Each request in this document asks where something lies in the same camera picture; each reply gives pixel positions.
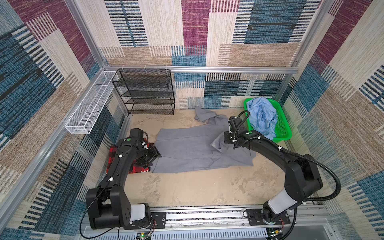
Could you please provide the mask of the grey long sleeve shirt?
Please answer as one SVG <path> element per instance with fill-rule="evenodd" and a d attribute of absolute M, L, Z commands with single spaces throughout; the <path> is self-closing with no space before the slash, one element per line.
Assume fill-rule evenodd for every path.
<path fill-rule="evenodd" d="M 227 116 L 200 107 L 195 108 L 195 113 L 201 126 L 160 130 L 155 146 L 161 157 L 153 162 L 151 172 L 183 173 L 253 166 L 256 152 L 234 149 L 224 142 L 224 133 L 229 129 Z"/>

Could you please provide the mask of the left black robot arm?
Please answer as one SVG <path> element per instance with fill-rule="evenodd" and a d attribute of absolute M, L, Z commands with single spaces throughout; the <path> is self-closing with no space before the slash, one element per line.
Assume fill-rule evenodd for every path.
<path fill-rule="evenodd" d="M 126 179 L 134 168 L 147 169 L 161 157 L 148 140 L 147 133 L 136 128 L 116 144 L 115 158 L 106 176 L 86 194 L 86 212 L 93 230 L 118 227 L 146 229 L 153 226 L 149 205 L 131 204 L 125 193 Z"/>

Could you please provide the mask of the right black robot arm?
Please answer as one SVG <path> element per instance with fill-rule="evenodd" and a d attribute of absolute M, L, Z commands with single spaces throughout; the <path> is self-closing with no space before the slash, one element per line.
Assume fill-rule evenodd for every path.
<path fill-rule="evenodd" d="M 272 140 L 258 135 L 255 131 L 235 136 L 235 133 L 224 132 L 226 144 L 247 148 L 272 161 L 285 173 L 284 188 L 275 197 L 263 204 L 261 215 L 267 225 L 277 222 L 286 214 L 302 204 L 311 195 L 323 187 L 323 182 L 314 158 L 309 155 L 289 153 Z"/>

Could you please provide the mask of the red black plaid folded shirt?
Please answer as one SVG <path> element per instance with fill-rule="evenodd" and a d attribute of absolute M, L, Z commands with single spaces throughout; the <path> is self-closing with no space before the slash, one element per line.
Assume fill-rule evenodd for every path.
<path fill-rule="evenodd" d="M 147 144 L 148 143 L 144 143 L 143 144 L 143 148 L 146 150 L 147 148 Z M 108 158 L 108 164 L 107 164 L 107 169 L 106 169 L 106 173 L 108 173 L 114 159 L 115 159 L 115 156 L 116 156 L 116 153 L 117 153 L 117 146 L 114 146 L 112 145 L 110 147 L 110 150 L 109 150 L 109 158 Z M 141 168 L 139 167 L 139 160 L 134 160 L 131 167 L 130 167 L 130 171 L 129 173 L 130 174 L 134 174 L 134 173 L 145 173 L 145 172 L 149 172 L 151 169 L 151 167 L 149 168 Z"/>

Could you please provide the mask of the light blue shirt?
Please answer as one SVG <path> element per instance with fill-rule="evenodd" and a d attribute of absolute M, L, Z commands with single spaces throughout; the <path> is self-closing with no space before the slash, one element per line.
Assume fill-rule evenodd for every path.
<path fill-rule="evenodd" d="M 262 97 L 254 98 L 246 103 L 246 107 L 250 112 L 248 120 L 252 128 L 267 139 L 273 140 L 276 137 L 278 114 L 270 101 Z"/>

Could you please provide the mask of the green plastic basket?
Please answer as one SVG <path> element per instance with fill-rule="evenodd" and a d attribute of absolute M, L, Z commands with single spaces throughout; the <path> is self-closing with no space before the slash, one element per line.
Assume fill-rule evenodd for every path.
<path fill-rule="evenodd" d="M 292 137 L 292 131 L 282 109 L 282 106 L 280 105 L 280 103 L 273 99 L 268 99 L 268 101 L 276 109 L 278 115 L 278 121 L 275 127 L 276 136 L 273 138 L 273 141 L 275 143 L 279 143 L 281 141 L 290 140 Z"/>

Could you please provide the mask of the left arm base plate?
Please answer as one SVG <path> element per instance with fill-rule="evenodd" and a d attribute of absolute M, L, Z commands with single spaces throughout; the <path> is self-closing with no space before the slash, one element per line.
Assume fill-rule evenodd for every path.
<path fill-rule="evenodd" d="M 167 213 L 166 212 L 152 212 L 149 220 L 134 221 L 126 227 L 124 230 L 149 230 L 151 228 L 164 229 L 166 227 Z"/>

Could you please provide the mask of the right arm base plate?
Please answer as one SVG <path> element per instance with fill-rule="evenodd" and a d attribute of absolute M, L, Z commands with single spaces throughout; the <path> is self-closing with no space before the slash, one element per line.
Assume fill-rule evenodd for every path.
<path fill-rule="evenodd" d="M 269 209 L 246 209 L 243 217 L 248 219 L 250 226 L 290 225 L 291 220 L 287 211 L 275 214 Z"/>

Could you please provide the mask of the aluminium front rail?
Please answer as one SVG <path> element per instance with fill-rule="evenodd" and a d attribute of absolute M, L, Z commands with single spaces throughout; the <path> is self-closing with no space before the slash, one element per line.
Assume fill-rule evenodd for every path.
<path fill-rule="evenodd" d="M 232 206 L 198 206 L 198 207 L 155 207 L 152 212 L 166 212 L 167 220 L 164 230 L 184 229 L 220 229 L 249 227 L 249 221 L 243 217 L 246 209 L 262 208 L 261 205 L 232 205 Z M 291 223 L 294 210 L 286 210 Z M 332 223 L 329 211 L 323 205 L 306 204 L 297 207 L 297 226 L 327 225 Z M 267 225 L 261 228 L 279 228 L 283 225 Z"/>

